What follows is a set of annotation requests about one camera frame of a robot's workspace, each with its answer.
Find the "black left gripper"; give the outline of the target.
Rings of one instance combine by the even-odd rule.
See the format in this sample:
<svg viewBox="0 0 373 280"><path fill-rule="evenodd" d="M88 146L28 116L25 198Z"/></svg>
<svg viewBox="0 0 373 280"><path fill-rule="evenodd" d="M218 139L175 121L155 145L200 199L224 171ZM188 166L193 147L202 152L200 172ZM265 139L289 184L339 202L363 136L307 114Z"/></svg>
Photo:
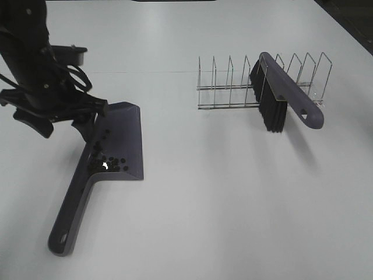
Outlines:
<svg viewBox="0 0 373 280"><path fill-rule="evenodd" d="M12 86L1 90L1 105L19 108L13 114L16 121L49 138L54 127L46 118L73 119L71 126L90 142L96 114L105 116L108 102L89 95L92 84L81 66L59 63L51 45L34 52L22 45L2 44L1 56L16 79L1 76Z"/></svg>

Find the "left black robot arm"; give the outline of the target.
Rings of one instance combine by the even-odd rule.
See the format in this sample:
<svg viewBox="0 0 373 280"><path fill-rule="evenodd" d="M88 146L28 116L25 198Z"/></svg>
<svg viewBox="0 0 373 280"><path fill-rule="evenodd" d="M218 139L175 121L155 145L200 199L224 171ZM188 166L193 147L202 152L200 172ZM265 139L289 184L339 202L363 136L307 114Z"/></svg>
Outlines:
<svg viewBox="0 0 373 280"><path fill-rule="evenodd" d="M1 80L1 105L13 105L13 117L49 138L54 123L71 121L90 141L96 116L108 102L88 92L92 84L81 69L84 47L50 44L45 1L1 1L1 57L14 80Z"/></svg>

